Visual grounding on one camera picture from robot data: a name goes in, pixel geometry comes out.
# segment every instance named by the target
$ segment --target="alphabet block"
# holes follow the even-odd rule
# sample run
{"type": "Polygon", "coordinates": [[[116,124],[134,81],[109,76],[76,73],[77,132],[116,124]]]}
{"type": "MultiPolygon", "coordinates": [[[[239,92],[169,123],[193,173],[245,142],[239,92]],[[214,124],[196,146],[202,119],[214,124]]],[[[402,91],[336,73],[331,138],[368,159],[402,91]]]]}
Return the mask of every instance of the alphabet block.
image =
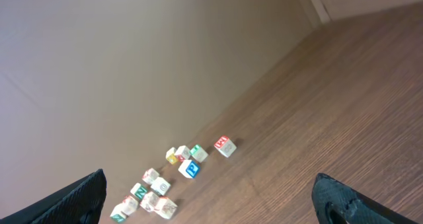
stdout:
{"type": "Polygon", "coordinates": [[[151,168],[145,171],[143,180],[147,184],[151,185],[154,182],[154,180],[156,180],[156,178],[158,178],[159,176],[160,176],[159,172],[157,172],[154,168],[151,168]]]}
{"type": "Polygon", "coordinates": [[[147,193],[147,188],[142,186],[140,183],[137,183],[132,189],[131,194],[133,194],[135,197],[142,200],[144,198],[144,195],[147,193]]]}
{"type": "Polygon", "coordinates": [[[126,215],[131,215],[137,211],[138,201],[131,196],[126,197],[122,204],[122,213],[126,215]]]}
{"type": "Polygon", "coordinates": [[[192,157],[196,159],[199,163],[203,162],[207,158],[207,156],[209,156],[207,152],[204,151],[202,147],[200,147],[200,145],[195,145],[191,149],[190,153],[192,157]]]}
{"type": "Polygon", "coordinates": [[[154,211],[165,219],[172,218],[173,214],[177,209],[177,205],[172,202],[168,197],[162,197],[157,202],[157,205],[154,208],[154,211]]]}
{"type": "Polygon", "coordinates": [[[122,206],[123,204],[118,204],[114,207],[112,214],[110,214],[110,218],[117,223],[124,222],[127,217],[125,213],[122,213],[122,206]]]}
{"type": "Polygon", "coordinates": [[[151,189],[156,191],[160,195],[165,195],[167,190],[171,187],[171,184],[169,184],[164,178],[158,177],[156,180],[154,180],[153,184],[151,185],[151,189]]]}
{"type": "Polygon", "coordinates": [[[220,137],[220,139],[214,144],[214,147],[216,147],[216,149],[227,158],[230,157],[237,148],[226,135],[220,137]]]}
{"type": "Polygon", "coordinates": [[[178,159],[174,155],[175,152],[176,152],[176,149],[174,147],[172,147],[166,152],[166,160],[172,165],[178,162],[178,159]]]}
{"type": "Polygon", "coordinates": [[[185,160],[178,170],[187,178],[195,178],[200,171],[200,167],[192,160],[185,160]]]}
{"type": "Polygon", "coordinates": [[[148,192],[144,195],[143,200],[141,201],[140,206],[148,212],[154,211],[154,207],[157,205],[159,201],[158,195],[153,192],[148,192]]]}
{"type": "Polygon", "coordinates": [[[175,155],[175,157],[176,157],[176,158],[178,158],[178,160],[179,160],[180,162],[183,162],[183,161],[185,161],[185,160],[189,159],[189,158],[190,158],[190,156],[191,156],[191,154],[190,154],[190,150],[189,150],[189,148],[187,148],[187,146],[186,146],[186,145],[182,145],[182,146],[180,146],[180,147],[176,150],[176,152],[174,153],[174,155],[175,155]]]}

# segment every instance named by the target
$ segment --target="black object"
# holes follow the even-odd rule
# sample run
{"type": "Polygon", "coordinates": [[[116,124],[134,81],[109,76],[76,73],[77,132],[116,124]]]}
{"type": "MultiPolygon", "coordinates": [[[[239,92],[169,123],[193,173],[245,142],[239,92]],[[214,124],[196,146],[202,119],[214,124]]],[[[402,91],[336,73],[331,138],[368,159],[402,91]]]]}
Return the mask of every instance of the black object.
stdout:
{"type": "Polygon", "coordinates": [[[106,199],[103,170],[62,188],[54,194],[4,219],[0,224],[91,224],[100,221],[106,199]]]}
{"type": "Polygon", "coordinates": [[[417,224],[326,174],[311,194],[320,224],[417,224]]]}

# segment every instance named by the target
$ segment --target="wooden floor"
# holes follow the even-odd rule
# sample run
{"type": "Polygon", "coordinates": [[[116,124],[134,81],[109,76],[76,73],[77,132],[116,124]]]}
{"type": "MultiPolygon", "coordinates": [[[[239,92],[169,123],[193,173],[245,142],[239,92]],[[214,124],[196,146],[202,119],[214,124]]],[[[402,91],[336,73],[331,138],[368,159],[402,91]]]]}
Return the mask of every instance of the wooden floor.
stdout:
{"type": "Polygon", "coordinates": [[[423,5],[314,32],[196,143],[211,154],[195,180],[162,169],[174,218],[128,223],[317,223],[318,172],[423,223],[423,5]],[[228,159],[212,147],[223,134],[228,159]]]}

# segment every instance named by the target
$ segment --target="beige wall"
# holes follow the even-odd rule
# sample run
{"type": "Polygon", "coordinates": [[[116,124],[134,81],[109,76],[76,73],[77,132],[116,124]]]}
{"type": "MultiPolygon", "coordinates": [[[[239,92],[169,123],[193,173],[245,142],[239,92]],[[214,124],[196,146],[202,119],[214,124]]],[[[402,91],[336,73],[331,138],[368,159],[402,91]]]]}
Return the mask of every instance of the beige wall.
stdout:
{"type": "Polygon", "coordinates": [[[0,217],[103,168],[104,214],[312,30],[297,0],[0,0],[0,217]]]}

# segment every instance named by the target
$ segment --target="wooden block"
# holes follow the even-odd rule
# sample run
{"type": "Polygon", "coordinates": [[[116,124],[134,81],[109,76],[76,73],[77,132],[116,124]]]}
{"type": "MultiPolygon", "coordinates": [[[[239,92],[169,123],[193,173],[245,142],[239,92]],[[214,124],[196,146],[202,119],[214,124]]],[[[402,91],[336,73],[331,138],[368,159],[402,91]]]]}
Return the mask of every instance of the wooden block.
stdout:
{"type": "Polygon", "coordinates": [[[175,213],[177,207],[178,206],[174,202],[172,202],[172,200],[170,200],[168,197],[162,197],[157,202],[154,211],[164,219],[170,219],[175,213]]]}
{"type": "Polygon", "coordinates": [[[156,180],[154,180],[153,184],[151,185],[151,189],[156,191],[156,193],[160,195],[165,195],[167,190],[171,187],[171,184],[169,184],[164,178],[158,177],[156,180]]]}
{"type": "Polygon", "coordinates": [[[176,162],[178,162],[178,159],[174,155],[175,152],[176,152],[176,149],[174,147],[170,148],[166,152],[166,160],[172,165],[175,164],[176,162]]]}
{"type": "Polygon", "coordinates": [[[158,195],[153,192],[148,192],[144,195],[144,198],[141,201],[140,206],[148,212],[154,211],[154,207],[159,201],[158,195]]]}
{"type": "Polygon", "coordinates": [[[207,156],[209,156],[207,154],[206,151],[204,151],[204,149],[202,147],[200,147],[200,145],[195,145],[191,151],[190,151],[192,157],[198,161],[199,163],[203,162],[207,156]]]}
{"type": "Polygon", "coordinates": [[[182,145],[180,146],[176,152],[174,153],[175,157],[180,161],[183,162],[187,159],[190,158],[191,154],[190,154],[190,150],[189,148],[187,148],[186,145],[182,145]]]}
{"type": "Polygon", "coordinates": [[[142,200],[144,198],[144,195],[147,193],[147,188],[142,186],[140,183],[137,183],[134,185],[134,187],[131,189],[131,194],[135,197],[142,200]]]}
{"type": "Polygon", "coordinates": [[[214,147],[216,147],[216,149],[227,158],[230,157],[237,148],[226,135],[220,137],[220,139],[214,144],[214,147]]]}
{"type": "Polygon", "coordinates": [[[121,223],[126,220],[127,215],[125,213],[122,213],[123,204],[118,204],[116,207],[114,207],[112,214],[110,214],[110,218],[117,222],[121,223]]]}
{"type": "Polygon", "coordinates": [[[126,215],[131,215],[137,211],[138,201],[131,196],[126,197],[122,204],[122,213],[126,215]]]}
{"type": "Polygon", "coordinates": [[[158,178],[159,176],[160,176],[159,172],[157,172],[154,168],[151,168],[145,171],[143,180],[147,184],[151,185],[154,182],[154,180],[156,180],[156,178],[158,178]]]}
{"type": "Polygon", "coordinates": [[[200,167],[192,160],[185,160],[178,170],[187,178],[195,178],[200,171],[200,167]]]}

